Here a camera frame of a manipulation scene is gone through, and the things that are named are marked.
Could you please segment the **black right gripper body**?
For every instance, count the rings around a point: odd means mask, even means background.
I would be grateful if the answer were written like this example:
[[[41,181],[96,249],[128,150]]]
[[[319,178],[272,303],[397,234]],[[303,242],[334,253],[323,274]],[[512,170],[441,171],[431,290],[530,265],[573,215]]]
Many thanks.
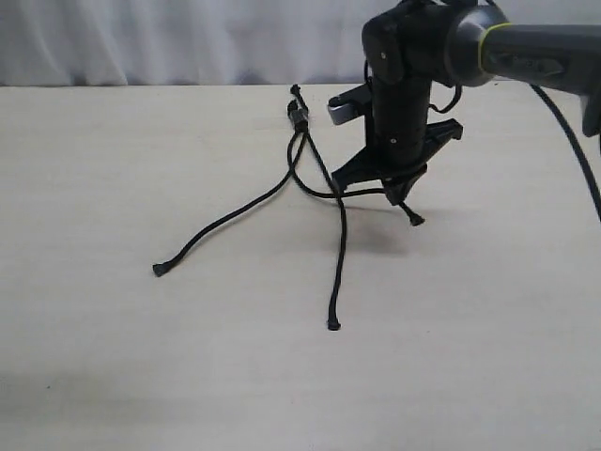
[[[388,85],[370,80],[374,137],[367,148],[370,174],[394,177],[424,163],[424,137],[432,81],[409,76]]]

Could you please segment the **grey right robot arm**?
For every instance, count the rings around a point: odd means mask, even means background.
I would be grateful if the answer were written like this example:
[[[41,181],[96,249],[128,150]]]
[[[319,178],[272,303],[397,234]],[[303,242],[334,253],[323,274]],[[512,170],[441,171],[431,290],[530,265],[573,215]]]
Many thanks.
[[[431,87],[477,87],[500,76],[578,96],[582,131],[600,132],[600,29],[512,24],[475,1],[403,1],[368,21],[362,48],[371,80],[329,102],[331,118],[365,123],[364,148],[337,169],[339,191],[378,180],[398,205],[462,126],[428,120]]]

